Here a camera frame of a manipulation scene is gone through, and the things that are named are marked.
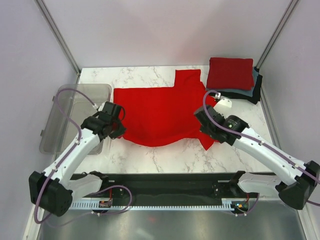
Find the bright red t-shirt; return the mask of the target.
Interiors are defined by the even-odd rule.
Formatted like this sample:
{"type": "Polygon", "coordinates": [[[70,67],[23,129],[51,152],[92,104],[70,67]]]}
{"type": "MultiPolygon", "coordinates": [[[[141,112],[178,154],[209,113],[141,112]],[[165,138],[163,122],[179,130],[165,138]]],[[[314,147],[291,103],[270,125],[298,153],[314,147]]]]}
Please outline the bright red t-shirt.
{"type": "Polygon", "coordinates": [[[194,116],[206,93],[200,77],[200,69],[176,70],[172,87],[115,88],[113,101],[125,110],[123,138],[146,147],[198,139],[208,150],[215,140],[200,131],[194,116]]]}

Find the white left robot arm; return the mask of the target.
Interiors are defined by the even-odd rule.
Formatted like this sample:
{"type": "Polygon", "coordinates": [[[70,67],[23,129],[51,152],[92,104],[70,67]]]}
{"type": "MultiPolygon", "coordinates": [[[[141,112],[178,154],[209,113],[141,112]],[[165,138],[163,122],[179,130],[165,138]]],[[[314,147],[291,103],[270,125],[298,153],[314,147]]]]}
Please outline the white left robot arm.
{"type": "Polygon", "coordinates": [[[31,202],[35,205],[34,218],[37,223],[39,208],[57,217],[64,215],[73,202],[90,195],[106,196],[110,191],[108,182],[95,174],[73,180],[75,170],[86,156],[105,138],[122,136],[126,129],[114,117],[102,120],[95,116],[86,118],[78,126],[78,133],[62,154],[42,172],[34,171],[29,176],[31,202]]]}

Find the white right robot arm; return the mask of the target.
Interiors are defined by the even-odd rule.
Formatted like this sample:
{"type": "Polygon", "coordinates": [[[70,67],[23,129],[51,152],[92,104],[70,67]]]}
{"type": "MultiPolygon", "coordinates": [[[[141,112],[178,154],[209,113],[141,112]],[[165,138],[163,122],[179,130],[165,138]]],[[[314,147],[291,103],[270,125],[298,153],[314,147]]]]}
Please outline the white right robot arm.
{"type": "Polygon", "coordinates": [[[259,136],[247,122],[230,115],[222,116],[212,106],[202,106],[194,112],[200,131],[220,143],[240,149],[275,175],[259,175],[238,171],[229,184],[235,197],[244,193],[278,197],[289,207],[302,210],[320,183],[320,166],[315,161],[304,162],[290,156],[259,136]]]}

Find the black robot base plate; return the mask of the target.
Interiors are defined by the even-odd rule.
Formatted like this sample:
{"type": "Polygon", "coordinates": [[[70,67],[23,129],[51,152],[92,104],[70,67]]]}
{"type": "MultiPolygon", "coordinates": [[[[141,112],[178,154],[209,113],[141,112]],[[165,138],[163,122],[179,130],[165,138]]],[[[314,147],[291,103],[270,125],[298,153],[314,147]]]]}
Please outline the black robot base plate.
{"type": "Polygon", "coordinates": [[[116,205],[195,206],[218,205],[222,199],[253,199],[230,186],[232,173],[139,173],[108,174],[102,182],[101,197],[111,197],[116,205]]]}

